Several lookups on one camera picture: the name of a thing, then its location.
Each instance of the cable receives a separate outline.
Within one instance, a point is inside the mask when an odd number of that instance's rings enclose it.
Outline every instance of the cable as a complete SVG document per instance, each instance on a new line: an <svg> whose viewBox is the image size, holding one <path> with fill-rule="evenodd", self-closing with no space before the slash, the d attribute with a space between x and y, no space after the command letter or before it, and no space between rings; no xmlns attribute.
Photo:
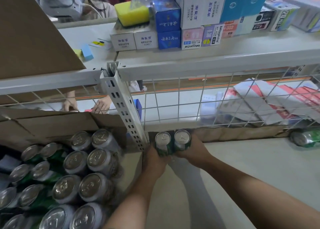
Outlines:
<svg viewBox="0 0 320 229"><path fill-rule="evenodd" d="M103 18L103 17L101 16L101 14L98 12L98 10L95 9L93 6L91 6L91 5L89 5L89 4L86 4L86 3L82 3L82 5L83 5L83 6L89 6L89 7L92 8L101 18Z"/></svg>

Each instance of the person's left hand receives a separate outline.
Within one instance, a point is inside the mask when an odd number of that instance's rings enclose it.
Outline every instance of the person's left hand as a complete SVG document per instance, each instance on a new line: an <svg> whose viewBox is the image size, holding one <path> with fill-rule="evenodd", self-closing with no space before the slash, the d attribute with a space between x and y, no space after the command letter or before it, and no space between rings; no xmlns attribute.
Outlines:
<svg viewBox="0 0 320 229"><path fill-rule="evenodd" d="M111 103L112 103L112 100L109 97L109 95L103 98L100 98L92 108L91 112L96 114L106 114L107 111L110 109Z"/></svg>
<svg viewBox="0 0 320 229"><path fill-rule="evenodd" d="M166 165L170 162L171 156L159 157L157 150L150 145L146 152L144 170L151 172L156 178L160 178L165 172Z"/></svg>

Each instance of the toothpaste box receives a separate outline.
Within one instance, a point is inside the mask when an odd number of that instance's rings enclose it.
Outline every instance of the toothpaste box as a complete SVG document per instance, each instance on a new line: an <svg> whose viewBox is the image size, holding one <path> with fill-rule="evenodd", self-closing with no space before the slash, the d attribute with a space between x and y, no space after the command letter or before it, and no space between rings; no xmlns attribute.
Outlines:
<svg viewBox="0 0 320 229"><path fill-rule="evenodd" d="M224 28L222 33L222 38L230 38L233 37L236 33L237 27L238 27L239 20L234 21L225 21L224 22Z"/></svg>
<svg viewBox="0 0 320 229"><path fill-rule="evenodd" d="M237 30L235 31L234 35L242 35L242 34L249 34L252 32L254 27L254 23L257 19L257 14L252 16L242 17L239 20Z"/></svg>
<svg viewBox="0 0 320 229"><path fill-rule="evenodd" d="M244 5L244 0L225 0L220 22L232 21L244 16L242 14Z"/></svg>
<svg viewBox="0 0 320 229"><path fill-rule="evenodd" d="M222 9L225 0L205 0L202 14L202 25L214 25L220 23Z"/></svg>
<svg viewBox="0 0 320 229"><path fill-rule="evenodd" d="M222 38L223 28L224 23L204 26L201 46L219 45Z"/></svg>
<svg viewBox="0 0 320 229"><path fill-rule="evenodd" d="M312 33L320 31L320 0L283 0L300 7L292 25Z"/></svg>
<svg viewBox="0 0 320 229"><path fill-rule="evenodd" d="M299 7L282 0L266 0L265 6L275 11L268 29L270 31L286 30L290 27Z"/></svg>
<svg viewBox="0 0 320 229"><path fill-rule="evenodd" d="M262 7L260 13L256 17L256 21L254 22L254 26L252 30L263 30L266 29L273 16L274 16L275 11L271 10L265 6Z"/></svg>
<svg viewBox="0 0 320 229"><path fill-rule="evenodd" d="M134 29L133 35L137 49L158 48L158 37L154 26L150 24L139 25Z"/></svg>
<svg viewBox="0 0 320 229"><path fill-rule="evenodd" d="M181 7L181 28L193 29L202 25L205 0L175 0Z"/></svg>
<svg viewBox="0 0 320 229"><path fill-rule="evenodd" d="M181 9L175 0L154 1L153 10L158 33L180 29Z"/></svg>
<svg viewBox="0 0 320 229"><path fill-rule="evenodd" d="M159 49L180 48L181 30L158 33Z"/></svg>
<svg viewBox="0 0 320 229"><path fill-rule="evenodd" d="M182 30L182 49L198 49L201 47L203 27Z"/></svg>
<svg viewBox="0 0 320 229"><path fill-rule="evenodd" d="M110 33L110 39L115 51L137 49L134 40L134 28L124 28L119 20Z"/></svg>

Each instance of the hand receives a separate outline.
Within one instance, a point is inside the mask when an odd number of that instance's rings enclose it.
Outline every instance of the hand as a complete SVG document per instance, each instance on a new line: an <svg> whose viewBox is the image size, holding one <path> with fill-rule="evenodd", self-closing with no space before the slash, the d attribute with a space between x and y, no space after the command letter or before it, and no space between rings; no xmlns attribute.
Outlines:
<svg viewBox="0 0 320 229"><path fill-rule="evenodd" d="M146 152L146 165L144 171L152 173L157 179L165 172L166 165L170 162L171 156L159 157L157 150L150 145Z"/></svg>
<svg viewBox="0 0 320 229"><path fill-rule="evenodd" d="M110 109L110 105L112 103L111 98L109 95L100 98L95 106L92 108L92 112L96 114L106 114L107 111Z"/></svg>
<svg viewBox="0 0 320 229"><path fill-rule="evenodd" d="M192 165L198 168L212 157L196 134L191 134L191 146L189 149L185 151L177 151L175 155L177 157L187 159Z"/></svg>
<svg viewBox="0 0 320 229"><path fill-rule="evenodd" d="M78 104L75 97L66 98L66 101L64 101L62 105L62 111L70 111L70 107L74 110L78 110Z"/></svg>

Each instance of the blue object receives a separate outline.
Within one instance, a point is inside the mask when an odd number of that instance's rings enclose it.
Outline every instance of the blue object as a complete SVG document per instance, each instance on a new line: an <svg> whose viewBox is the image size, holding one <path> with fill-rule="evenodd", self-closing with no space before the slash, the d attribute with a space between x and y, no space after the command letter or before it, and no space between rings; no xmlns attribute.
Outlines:
<svg viewBox="0 0 320 229"><path fill-rule="evenodd" d="M87 44L83 45L81 50L82 50L82 54L84 56L84 59L86 61L90 61L94 58L94 55L92 54L89 45L87 45Z"/></svg>
<svg viewBox="0 0 320 229"><path fill-rule="evenodd" d="M233 21L242 16L246 16L242 13L244 5L244 0L225 0L220 22Z"/></svg>
<svg viewBox="0 0 320 229"><path fill-rule="evenodd" d="M266 0L245 0L242 16L259 14L265 1Z"/></svg>
<svg viewBox="0 0 320 229"><path fill-rule="evenodd" d="M181 30L158 33L159 49L180 48Z"/></svg>
<svg viewBox="0 0 320 229"><path fill-rule="evenodd" d="M133 102L134 102L134 106L136 106L136 109L137 109L137 111L138 111L139 118L140 118L140 120L141 120L141 116L142 116L142 105L141 105L139 99L134 99Z"/></svg>
<svg viewBox="0 0 320 229"><path fill-rule="evenodd" d="M180 30L181 8L175 0L158 0L153 3L157 32Z"/></svg>

